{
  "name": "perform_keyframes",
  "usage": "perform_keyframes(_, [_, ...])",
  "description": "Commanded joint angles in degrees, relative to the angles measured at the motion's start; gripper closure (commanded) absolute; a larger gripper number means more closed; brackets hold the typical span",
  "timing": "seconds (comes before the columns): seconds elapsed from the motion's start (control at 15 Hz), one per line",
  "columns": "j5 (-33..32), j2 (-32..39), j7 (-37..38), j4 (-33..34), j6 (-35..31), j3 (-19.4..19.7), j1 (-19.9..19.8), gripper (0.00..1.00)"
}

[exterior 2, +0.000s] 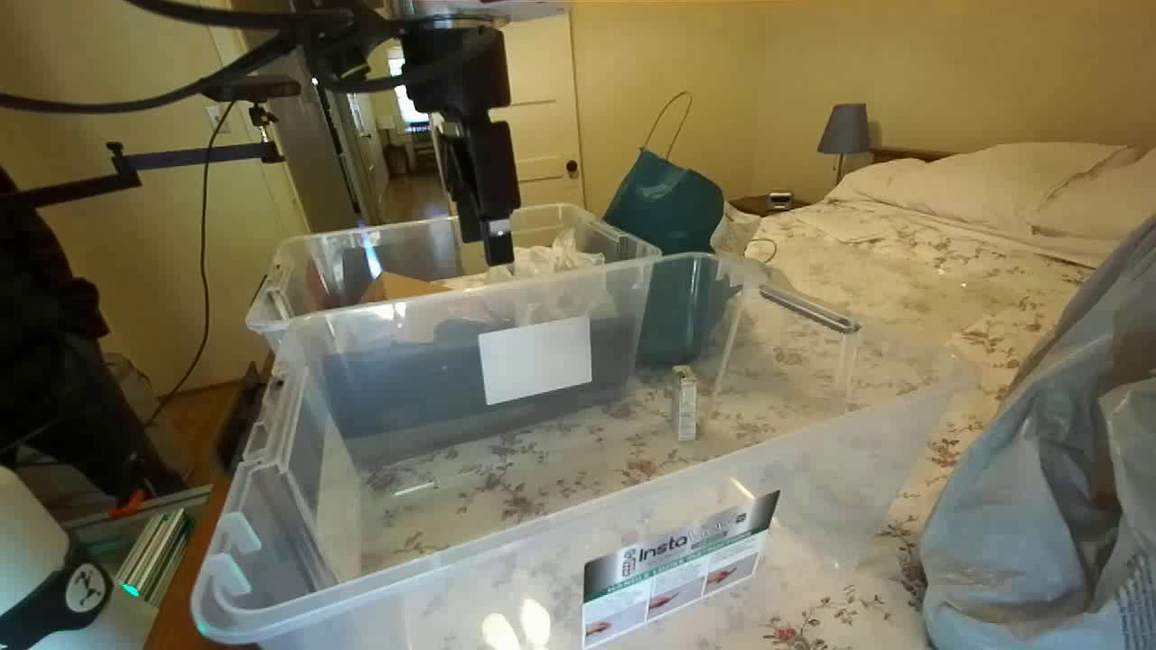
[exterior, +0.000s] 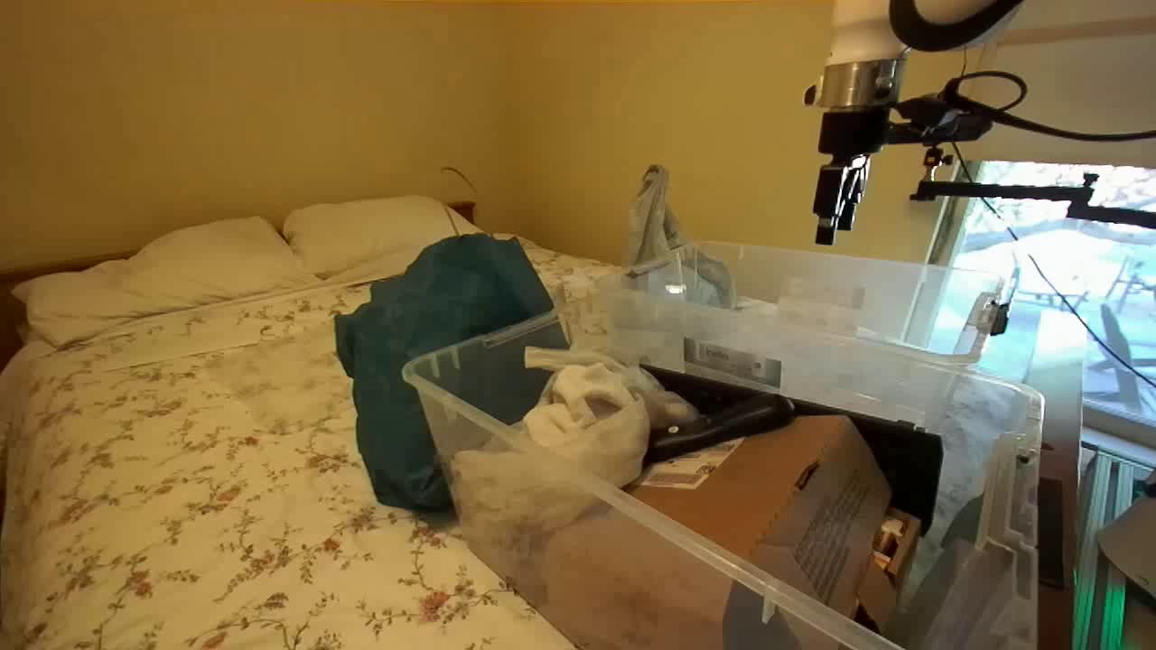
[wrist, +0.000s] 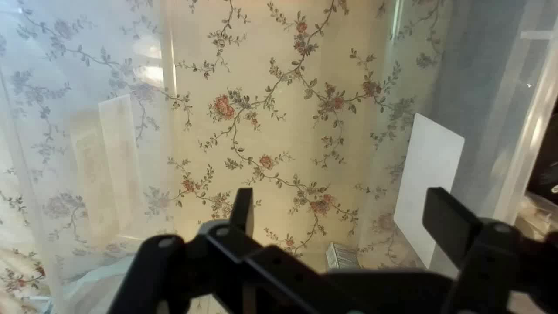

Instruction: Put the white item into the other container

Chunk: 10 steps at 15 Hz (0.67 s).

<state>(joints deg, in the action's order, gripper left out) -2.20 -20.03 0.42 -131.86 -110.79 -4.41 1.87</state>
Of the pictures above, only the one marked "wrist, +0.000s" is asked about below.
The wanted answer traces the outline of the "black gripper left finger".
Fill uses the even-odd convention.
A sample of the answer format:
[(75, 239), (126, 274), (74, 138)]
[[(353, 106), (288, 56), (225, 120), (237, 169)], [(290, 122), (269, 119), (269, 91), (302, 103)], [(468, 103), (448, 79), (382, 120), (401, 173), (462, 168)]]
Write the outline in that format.
[(253, 190), (239, 188), (230, 213), (230, 223), (244, 234), (253, 234)]

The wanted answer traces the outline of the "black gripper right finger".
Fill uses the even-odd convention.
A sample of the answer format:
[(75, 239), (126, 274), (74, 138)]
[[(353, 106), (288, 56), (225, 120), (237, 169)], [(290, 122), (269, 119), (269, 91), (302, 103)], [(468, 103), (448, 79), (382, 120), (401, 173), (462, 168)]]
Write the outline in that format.
[(441, 187), (426, 192), (422, 225), (457, 267), (483, 229), (483, 222)]

